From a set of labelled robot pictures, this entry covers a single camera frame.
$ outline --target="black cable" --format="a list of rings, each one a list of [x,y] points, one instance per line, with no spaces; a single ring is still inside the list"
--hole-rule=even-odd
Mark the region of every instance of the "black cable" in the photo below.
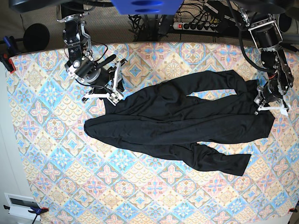
[[[199,24],[199,22],[201,21],[202,17],[204,17],[204,15],[206,14],[207,12],[204,12],[203,14],[198,14],[189,24],[192,24],[194,22],[195,19],[197,19],[198,16],[201,15],[200,19],[197,19],[198,22],[196,23],[197,25]]]
[[[114,7],[111,2],[98,2],[98,1],[90,1],[90,0],[83,0],[84,5],[89,6],[96,6],[96,7]]]
[[[96,43],[96,44],[101,44],[101,45],[104,45],[105,47],[106,47],[106,50],[104,51],[104,53],[102,54],[102,56],[99,58],[99,59],[97,59],[97,60],[95,60],[95,62],[98,62],[99,60],[101,60],[102,58],[103,58],[103,56],[106,54],[106,52],[108,51],[108,46],[106,45],[106,44],[104,44],[104,43],[99,43],[99,42],[96,42],[96,41],[93,41],[93,40],[91,40],[91,42],[94,42],[94,43]]]
[[[180,12],[180,13],[189,13],[189,14],[190,14],[194,19],[196,19],[196,20],[198,20],[197,17],[201,15],[201,13],[200,13],[200,14],[198,14],[197,16],[194,16],[192,13],[190,13],[190,12],[188,12],[188,11],[183,11],[183,12]]]
[[[239,24],[239,22],[238,22],[238,20],[237,20],[237,17],[236,17],[236,15],[235,15],[235,12],[234,12],[234,10],[233,10],[233,7],[232,7],[230,1],[229,1],[229,0],[226,0],[226,2],[228,3],[229,10],[230,10],[230,12],[231,12],[231,14],[232,14],[232,16],[233,16],[233,18],[234,18],[234,20],[235,20],[235,24],[236,24],[237,27],[239,28],[239,30],[241,30],[241,31],[247,31],[247,30],[249,29],[249,27],[247,27],[247,28],[242,28],[242,27],[240,26],[240,24]]]
[[[80,11],[80,12],[82,12],[82,11],[84,11],[84,12],[90,12],[90,11],[92,11],[92,10],[95,9],[95,6],[92,6],[90,9],[84,9],[84,8],[81,9],[81,8],[70,7],[70,6],[66,5],[66,4],[63,4],[63,7],[68,8],[70,10],[74,10],[74,11]]]
[[[77,79],[75,79],[75,80],[76,80],[77,83],[79,83],[80,85],[83,85],[83,86],[88,86],[88,87],[100,87],[100,89],[105,89],[105,90],[107,90],[107,87],[102,86],[102,85],[85,85],[85,84],[79,82]]]
[[[23,17],[22,17],[21,14],[20,14],[20,18],[21,18],[21,20],[22,20],[22,26],[23,26],[23,29],[24,29],[24,31],[26,31],[26,29],[25,29],[25,27],[24,27],[24,20],[23,20]]]
[[[242,54],[245,58],[245,60],[251,64],[255,69],[260,70],[260,71],[264,71],[264,72],[269,72],[269,73],[274,73],[275,69],[266,69],[266,68],[262,68],[260,66],[258,66],[257,64],[255,64],[253,61],[250,60],[250,58],[247,56],[245,49],[244,49],[244,45],[243,45],[243,39],[242,39],[242,31],[239,30],[239,43],[240,43],[240,47],[241,47],[241,51]]]
[[[134,34],[134,40],[133,42],[138,41],[141,32],[145,28],[144,24],[140,25],[140,22],[142,21],[142,18],[140,15],[128,15],[128,18],[131,20],[132,24],[132,30],[129,29],[131,33]]]
[[[214,17],[213,20],[210,22],[210,25],[208,26],[208,28],[210,28],[211,25],[213,25],[214,21],[215,21],[215,17]]]
[[[239,6],[235,2],[233,2],[233,4],[238,8],[238,11],[239,11],[240,10]]]
[[[36,215],[36,217],[33,219],[33,222],[32,222],[32,224],[36,221],[36,218],[37,218],[37,215]]]
[[[196,4],[196,3],[183,3],[182,6],[196,6],[200,10],[203,10],[203,7],[200,4]]]
[[[182,33],[179,34],[179,42],[181,42],[182,40]]]

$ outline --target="power strip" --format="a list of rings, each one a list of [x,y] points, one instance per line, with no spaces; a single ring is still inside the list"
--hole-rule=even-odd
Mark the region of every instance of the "power strip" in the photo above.
[[[203,31],[203,32],[216,32],[215,29],[215,25],[211,25],[210,27],[208,26],[203,26],[203,23],[188,23],[188,22],[174,22],[173,23],[173,29],[176,30],[190,30],[190,31]]]

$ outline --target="black garment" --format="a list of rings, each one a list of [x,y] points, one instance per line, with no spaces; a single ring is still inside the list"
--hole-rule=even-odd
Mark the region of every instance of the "black garment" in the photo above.
[[[245,82],[235,71],[205,71],[146,87],[106,115],[85,122],[92,138],[118,148],[166,160],[182,160],[198,171],[243,175],[250,154],[224,155],[198,141],[223,144],[267,138],[274,122],[269,111],[255,115],[257,81]],[[187,96],[192,92],[234,89],[217,100]]]

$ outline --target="wall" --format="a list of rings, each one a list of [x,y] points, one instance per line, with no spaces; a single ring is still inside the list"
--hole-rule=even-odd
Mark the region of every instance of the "wall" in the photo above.
[[[0,63],[0,224],[30,224],[32,220],[11,216],[3,208],[8,205],[4,192],[32,197],[14,136],[6,85],[4,66]]]

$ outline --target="table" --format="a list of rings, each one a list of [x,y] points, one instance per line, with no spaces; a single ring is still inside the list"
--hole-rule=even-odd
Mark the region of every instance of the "table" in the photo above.
[[[93,46],[98,58],[104,46]],[[256,49],[246,49],[258,62]],[[245,80],[264,74],[238,46],[202,43],[110,44],[105,57],[126,58],[126,94],[194,72],[234,69]],[[270,136],[250,143],[208,143],[225,154],[251,153],[244,176],[198,172],[89,138],[84,121],[105,114],[103,102],[81,98],[88,87],[67,75],[63,49],[13,58],[7,92],[20,157],[31,192],[48,207],[43,223],[240,224],[285,216],[299,199],[299,58],[286,53],[295,76],[289,116],[273,112]],[[194,95],[213,99],[229,90]]]

